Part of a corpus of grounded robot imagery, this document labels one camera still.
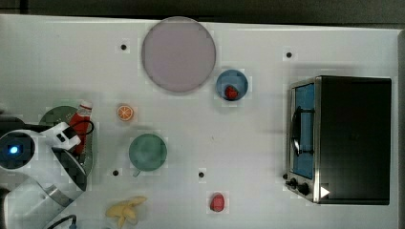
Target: blue light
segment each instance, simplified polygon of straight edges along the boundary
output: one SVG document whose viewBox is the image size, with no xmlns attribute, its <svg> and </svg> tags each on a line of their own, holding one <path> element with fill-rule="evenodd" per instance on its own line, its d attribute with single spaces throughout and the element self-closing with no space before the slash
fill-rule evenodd
<svg viewBox="0 0 405 229">
<path fill-rule="evenodd" d="M 18 153 L 18 147 L 13 146 L 9 149 L 10 154 L 14 155 Z"/>
</svg>

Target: banana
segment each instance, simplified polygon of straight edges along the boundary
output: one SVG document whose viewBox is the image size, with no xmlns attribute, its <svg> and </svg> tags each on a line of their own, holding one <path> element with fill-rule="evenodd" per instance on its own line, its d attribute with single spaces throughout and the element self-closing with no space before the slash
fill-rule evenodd
<svg viewBox="0 0 405 229">
<path fill-rule="evenodd" d="M 120 217 L 118 220 L 118 229 L 121 229 L 122 226 L 124 225 L 125 222 L 125 217 Z"/>
<path fill-rule="evenodd" d="M 127 206 L 122 210 L 122 215 L 129 219 L 136 219 L 137 211 L 135 209 Z"/>
<path fill-rule="evenodd" d="M 129 219 L 130 222 L 136 223 L 137 210 L 134 209 L 134 207 L 142 204 L 146 200 L 146 197 L 135 197 L 127 201 L 121 201 L 111 206 L 105 212 L 105 216 L 109 218 L 119 218 L 117 222 L 119 229 L 122 228 L 127 219 Z"/>
<path fill-rule="evenodd" d="M 146 200 L 147 200 L 146 197 L 135 197 L 128 201 L 128 205 L 131 205 L 132 207 L 134 207 L 134 206 L 142 204 Z"/>
<path fill-rule="evenodd" d="M 113 217 L 121 217 L 122 216 L 122 211 L 126 205 L 114 205 L 111 208 L 107 210 L 105 213 L 106 217 L 113 218 Z"/>
</svg>

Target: blue bowl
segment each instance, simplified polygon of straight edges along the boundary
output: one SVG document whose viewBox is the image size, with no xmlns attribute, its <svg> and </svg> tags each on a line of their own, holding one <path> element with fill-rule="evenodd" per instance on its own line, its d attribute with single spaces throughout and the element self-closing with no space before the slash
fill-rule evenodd
<svg viewBox="0 0 405 229">
<path fill-rule="evenodd" d="M 228 98 L 225 95 L 225 90 L 228 86 L 232 86 L 238 91 L 238 95 L 235 98 Z M 243 73 L 237 70 L 227 70 L 218 77 L 216 88 L 221 98 L 227 101 L 237 101 L 247 93 L 248 82 Z"/>
</svg>

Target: red object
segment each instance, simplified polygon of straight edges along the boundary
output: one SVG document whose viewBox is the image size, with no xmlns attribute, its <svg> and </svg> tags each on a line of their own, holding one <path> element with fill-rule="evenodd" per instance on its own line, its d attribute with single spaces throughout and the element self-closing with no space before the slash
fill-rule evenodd
<svg viewBox="0 0 405 229">
<path fill-rule="evenodd" d="M 93 104 L 88 101 L 83 101 L 77 109 L 77 112 L 72 117 L 69 122 L 69 126 L 72 126 L 80 138 L 80 144 L 75 147 L 74 154 L 80 155 L 83 152 L 84 146 L 86 144 L 86 132 L 89 127 L 89 122 L 82 122 L 76 124 L 80 121 L 90 121 L 90 115 L 92 113 Z"/>
<path fill-rule="evenodd" d="M 225 207 L 225 198 L 222 194 L 216 194 L 212 200 L 209 208 L 214 212 L 221 212 Z"/>
<path fill-rule="evenodd" d="M 236 99 L 236 97 L 238 97 L 238 94 L 238 90 L 236 90 L 236 88 L 231 85 L 227 86 L 225 89 L 225 96 L 229 99 Z"/>
</svg>

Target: oven knob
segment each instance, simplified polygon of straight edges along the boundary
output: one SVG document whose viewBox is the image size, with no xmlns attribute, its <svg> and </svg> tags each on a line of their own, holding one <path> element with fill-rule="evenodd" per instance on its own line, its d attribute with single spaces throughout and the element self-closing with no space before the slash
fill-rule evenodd
<svg viewBox="0 0 405 229">
<path fill-rule="evenodd" d="M 298 188 L 298 192 L 300 192 L 304 196 L 309 194 L 309 187 L 306 183 L 302 183 L 302 184 L 298 185 L 297 188 Z"/>
<path fill-rule="evenodd" d="M 297 180 L 292 178 L 290 181 L 286 181 L 286 185 L 288 185 L 291 189 L 295 189 L 297 187 Z"/>
</svg>

